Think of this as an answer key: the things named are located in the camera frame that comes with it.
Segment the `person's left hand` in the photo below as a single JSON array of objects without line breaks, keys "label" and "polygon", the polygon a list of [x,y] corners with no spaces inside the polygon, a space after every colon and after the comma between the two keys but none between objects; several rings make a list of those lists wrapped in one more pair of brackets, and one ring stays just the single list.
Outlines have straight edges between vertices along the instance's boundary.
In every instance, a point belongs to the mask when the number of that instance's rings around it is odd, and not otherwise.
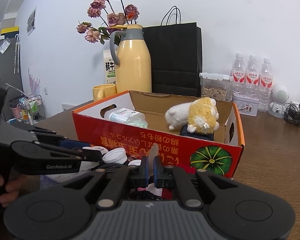
[{"label": "person's left hand", "polygon": [[9,180],[5,192],[0,195],[0,207],[8,207],[19,196],[36,192],[40,189],[40,176],[19,175],[17,179]]}]

